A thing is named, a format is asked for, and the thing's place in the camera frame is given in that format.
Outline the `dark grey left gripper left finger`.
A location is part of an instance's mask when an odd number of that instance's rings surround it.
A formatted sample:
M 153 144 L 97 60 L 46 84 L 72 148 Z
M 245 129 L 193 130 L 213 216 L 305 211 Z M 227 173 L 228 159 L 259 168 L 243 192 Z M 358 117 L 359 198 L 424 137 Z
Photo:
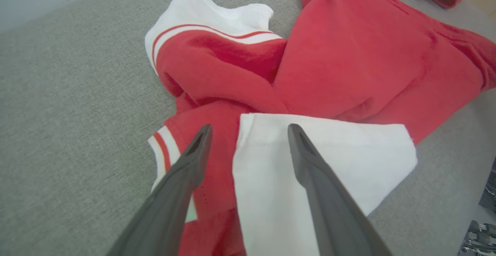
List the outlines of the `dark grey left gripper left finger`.
M 193 189 L 205 177 L 213 128 L 204 125 L 151 192 L 109 256 L 176 256 Z

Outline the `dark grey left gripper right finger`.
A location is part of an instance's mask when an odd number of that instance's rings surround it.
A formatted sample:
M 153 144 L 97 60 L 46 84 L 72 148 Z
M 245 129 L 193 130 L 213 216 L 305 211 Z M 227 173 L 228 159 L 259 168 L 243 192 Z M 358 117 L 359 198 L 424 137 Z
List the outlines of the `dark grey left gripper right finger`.
M 322 256 L 390 256 L 391 252 L 300 125 L 288 126 L 297 181 L 305 188 Z

